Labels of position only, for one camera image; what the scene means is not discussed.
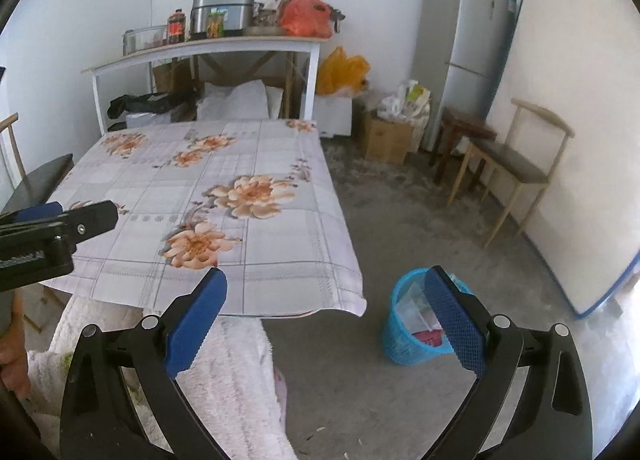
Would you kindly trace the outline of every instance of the orange plastic bag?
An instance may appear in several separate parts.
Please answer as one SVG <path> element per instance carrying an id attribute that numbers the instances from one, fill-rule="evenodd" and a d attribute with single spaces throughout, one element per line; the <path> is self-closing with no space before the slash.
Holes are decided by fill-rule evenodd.
<path id="1" fill-rule="evenodd" d="M 331 7 L 321 0 L 291 0 L 282 13 L 280 26 L 289 36 L 331 37 Z"/>
<path id="2" fill-rule="evenodd" d="M 346 96 L 354 96 L 364 88 L 364 77 L 371 66 L 361 55 L 347 57 L 344 49 L 339 46 L 318 69 L 316 93 L 331 95 L 338 91 Z"/>

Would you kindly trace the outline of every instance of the wooden chair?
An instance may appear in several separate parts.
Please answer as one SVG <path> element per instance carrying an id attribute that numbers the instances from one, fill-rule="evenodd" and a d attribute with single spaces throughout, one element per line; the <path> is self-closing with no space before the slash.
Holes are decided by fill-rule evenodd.
<path id="1" fill-rule="evenodd" d="M 74 166 L 73 155 L 69 153 L 43 164 L 30 173 L 26 173 L 22 159 L 20 158 L 20 153 L 18 152 L 18 145 L 15 141 L 14 128 L 12 126 L 16 120 L 18 120 L 18 114 L 13 114 L 5 120 L 0 121 L 0 133 L 4 132 L 4 130 L 9 131 L 11 149 L 22 179 L 2 209 L 2 214 L 29 207 L 36 207 L 37 205 L 46 203 L 53 191 L 58 187 L 60 182 L 62 182 L 62 179 Z M 44 285 L 42 287 L 44 292 L 42 302 L 47 303 L 51 300 L 59 308 L 65 307 L 65 304 L 60 301 L 52 289 Z M 36 332 L 42 332 L 42 328 L 27 315 L 23 315 L 23 318 Z"/>
<path id="2" fill-rule="evenodd" d="M 485 160 L 491 169 L 491 175 L 486 184 L 486 189 L 484 190 L 481 201 L 486 198 L 492 185 L 494 185 L 495 183 L 495 169 L 504 171 L 512 177 L 513 181 L 515 182 L 513 192 L 511 193 L 511 196 L 507 201 L 504 210 L 502 211 L 502 215 L 495 223 L 494 227 L 489 232 L 489 235 L 484 241 L 485 247 L 489 245 L 491 240 L 494 239 L 494 236 L 497 234 L 498 230 L 500 230 L 500 226 L 513 208 L 513 205 L 515 204 L 522 187 L 524 185 L 535 185 L 540 188 L 540 191 L 538 192 L 536 199 L 533 201 L 533 204 L 529 208 L 529 211 L 527 212 L 524 220 L 520 224 L 518 234 L 526 229 L 527 224 L 538 208 L 540 201 L 543 199 L 545 192 L 549 187 L 549 184 L 551 183 L 551 179 L 558 169 L 558 164 L 560 164 L 560 159 L 562 158 L 562 154 L 564 153 L 564 149 L 566 148 L 567 141 L 569 140 L 569 138 L 573 138 L 575 136 L 574 130 L 572 130 L 571 127 L 566 122 L 564 122 L 564 120 L 562 120 L 552 111 L 532 103 L 527 103 L 527 101 L 522 101 L 520 99 L 512 99 L 511 103 L 516 105 L 516 113 L 513 117 L 513 120 L 511 121 L 511 126 L 509 127 L 509 131 L 504 143 L 500 144 L 499 142 L 480 138 L 472 138 L 470 140 L 469 146 L 465 153 L 465 157 L 462 161 L 462 165 L 460 166 L 460 171 L 458 172 L 458 176 L 456 177 L 456 181 L 454 182 L 453 189 L 451 190 L 451 194 L 449 195 L 449 200 L 447 201 L 447 206 L 449 206 L 453 202 L 453 199 L 456 197 L 456 192 L 458 191 L 460 183 L 462 182 L 462 178 L 465 175 L 466 166 L 472 156 L 478 156 L 481 159 L 481 162 Z M 560 148 L 558 149 L 556 158 L 554 159 L 553 164 L 551 165 L 551 168 L 547 173 L 532 164 L 529 160 L 527 160 L 524 156 L 522 156 L 511 147 L 511 143 L 515 134 L 515 128 L 518 120 L 520 119 L 522 110 L 527 110 L 528 112 L 535 114 L 545 122 L 548 122 L 552 126 L 564 131 L 564 138 L 562 139 L 562 143 L 560 144 Z M 480 173 L 482 173 L 482 167 L 478 166 L 478 171 L 476 172 L 476 174 L 479 175 Z"/>

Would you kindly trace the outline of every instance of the chair seat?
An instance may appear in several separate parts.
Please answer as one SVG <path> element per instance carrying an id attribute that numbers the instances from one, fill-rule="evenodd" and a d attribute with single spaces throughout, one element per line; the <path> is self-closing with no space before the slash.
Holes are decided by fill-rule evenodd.
<path id="1" fill-rule="evenodd" d="M 2 209 L 2 213 L 11 213 L 46 203 L 73 166 L 73 155 L 69 153 L 34 169 L 20 182 Z"/>
<path id="2" fill-rule="evenodd" d="M 511 173 L 520 183 L 548 183 L 544 171 L 509 146 L 485 138 L 472 138 L 471 142 L 490 159 L 495 160 L 497 164 Z"/>

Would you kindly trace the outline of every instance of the floral tablecloth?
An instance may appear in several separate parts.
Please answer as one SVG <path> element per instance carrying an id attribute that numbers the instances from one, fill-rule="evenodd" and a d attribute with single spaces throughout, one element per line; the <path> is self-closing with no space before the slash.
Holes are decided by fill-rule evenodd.
<path id="1" fill-rule="evenodd" d="M 116 228 L 78 245 L 53 288 L 164 310 L 208 267 L 222 313 L 361 315 L 362 275 L 315 126 L 302 120 L 182 122 L 105 135 L 51 201 L 109 199 Z"/>

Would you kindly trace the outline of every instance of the concrete floor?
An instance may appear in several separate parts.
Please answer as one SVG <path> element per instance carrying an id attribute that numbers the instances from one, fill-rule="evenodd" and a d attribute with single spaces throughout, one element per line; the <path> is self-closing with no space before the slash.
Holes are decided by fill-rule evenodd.
<path id="1" fill-rule="evenodd" d="M 454 355 L 396 366 L 380 346 L 395 282 L 413 268 L 436 264 L 465 281 L 489 312 L 508 314 L 523 328 L 569 326 L 590 390 L 599 452 L 640 395 L 637 289 L 623 289 L 577 320 L 534 249 L 513 236 L 513 221 L 482 249 L 500 212 L 495 202 L 480 205 L 479 192 L 465 192 L 444 208 L 458 164 L 450 164 L 444 184 L 435 186 L 423 155 L 392 166 L 363 161 L 350 140 L 325 141 L 324 148 L 369 305 L 362 318 L 326 311 L 264 322 L 289 387 L 287 434 L 300 459 L 414 460 L 453 416 L 474 381 Z M 518 372 L 485 446 L 501 440 L 525 374 Z"/>

